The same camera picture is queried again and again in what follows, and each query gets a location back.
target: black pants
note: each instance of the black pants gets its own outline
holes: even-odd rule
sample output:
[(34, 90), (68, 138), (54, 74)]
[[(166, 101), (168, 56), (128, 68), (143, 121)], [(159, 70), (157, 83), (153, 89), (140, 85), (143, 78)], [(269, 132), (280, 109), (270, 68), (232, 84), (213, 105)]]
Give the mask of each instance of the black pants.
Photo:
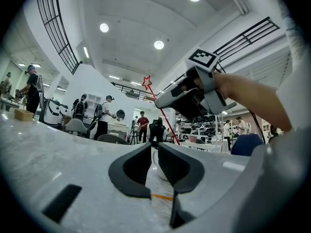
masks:
[(146, 140), (146, 139), (147, 139), (147, 130), (142, 130), (142, 129), (141, 129), (141, 130), (139, 131), (139, 141), (141, 141), (141, 135), (142, 135), (142, 134), (144, 134), (143, 137), (142, 137), (142, 142), (146, 142), (146, 141), (147, 141), (147, 140)]
[(26, 110), (35, 114), (39, 105), (40, 97), (39, 94), (34, 94), (27, 102)]
[(108, 123), (103, 121), (98, 121), (97, 131), (94, 136), (94, 140), (97, 141), (98, 137), (103, 134), (108, 134)]
[(227, 136), (227, 137), (224, 137), (224, 138), (227, 139), (227, 141), (228, 141), (228, 148), (229, 148), (229, 151), (231, 151), (230, 136)]

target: man in white shirt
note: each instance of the man in white shirt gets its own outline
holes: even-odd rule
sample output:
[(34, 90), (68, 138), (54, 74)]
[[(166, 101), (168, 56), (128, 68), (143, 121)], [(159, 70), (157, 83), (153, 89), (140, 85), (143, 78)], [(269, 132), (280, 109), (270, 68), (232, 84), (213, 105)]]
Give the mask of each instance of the man in white shirt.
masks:
[(230, 120), (227, 120), (225, 122), (224, 127), (223, 127), (223, 131), (224, 131), (224, 139), (227, 139), (227, 141), (228, 141), (228, 149), (229, 149), (229, 151), (231, 151), (230, 135), (233, 135), (233, 133), (229, 129), (229, 124), (230, 124)]
[(110, 122), (111, 117), (116, 118), (115, 114), (111, 114), (109, 112), (110, 110), (110, 103), (111, 101), (114, 100), (112, 96), (107, 96), (106, 97), (106, 102), (102, 104), (103, 108), (103, 115), (102, 117), (98, 120), (98, 125), (97, 125), (97, 131), (94, 136), (94, 140), (96, 141), (98, 137), (100, 137), (103, 134), (108, 133), (108, 122)]
[(239, 122), (237, 128), (239, 129), (239, 135), (247, 134), (246, 123), (242, 120), (242, 117), (238, 116), (236, 120)]

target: man in red shirt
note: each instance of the man in red shirt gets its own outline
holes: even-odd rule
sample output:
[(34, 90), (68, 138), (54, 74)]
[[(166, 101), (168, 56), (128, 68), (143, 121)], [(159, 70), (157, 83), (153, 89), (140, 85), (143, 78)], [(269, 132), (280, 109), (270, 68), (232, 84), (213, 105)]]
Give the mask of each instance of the man in red shirt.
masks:
[(140, 115), (141, 115), (141, 118), (138, 119), (138, 121), (137, 121), (137, 123), (140, 127), (139, 141), (141, 141), (141, 135), (144, 134), (142, 142), (146, 142), (149, 120), (148, 120), (148, 118), (144, 117), (145, 113), (143, 111), (140, 112)]

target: red stick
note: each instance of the red stick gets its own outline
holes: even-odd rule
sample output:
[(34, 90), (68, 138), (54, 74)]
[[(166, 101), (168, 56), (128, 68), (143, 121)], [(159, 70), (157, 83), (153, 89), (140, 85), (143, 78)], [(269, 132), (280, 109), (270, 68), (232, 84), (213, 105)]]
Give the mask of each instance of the red stick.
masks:
[[(150, 85), (148, 86), (148, 88), (149, 88), (149, 90), (151, 91), (152, 96), (154, 96), (154, 99), (156, 100), (156, 97), (155, 97), (154, 92), (152, 91)], [(174, 130), (172, 129), (172, 127), (171, 127), (169, 121), (168, 121), (167, 118), (166, 118), (166, 115), (164, 114), (164, 111), (163, 111), (162, 109), (160, 109), (160, 111), (162, 112), (162, 114), (163, 114), (163, 116), (164, 116), (164, 118), (165, 118), (167, 124), (169, 125), (169, 127), (170, 127), (170, 129), (171, 129), (171, 131), (172, 131), (172, 133), (173, 133), (173, 136), (174, 136), (174, 138), (175, 138), (175, 141), (177, 142), (178, 145), (180, 145), (180, 144), (179, 144), (179, 141), (178, 141), (178, 139), (177, 139), (177, 137), (176, 137), (176, 135), (175, 135)]]

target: blue chair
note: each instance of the blue chair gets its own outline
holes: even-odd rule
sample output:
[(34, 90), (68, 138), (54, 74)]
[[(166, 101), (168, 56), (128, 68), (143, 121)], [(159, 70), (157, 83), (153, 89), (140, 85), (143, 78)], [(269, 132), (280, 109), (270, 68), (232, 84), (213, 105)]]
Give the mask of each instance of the blue chair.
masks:
[(255, 147), (263, 144), (257, 134), (240, 135), (231, 149), (231, 154), (251, 156)]

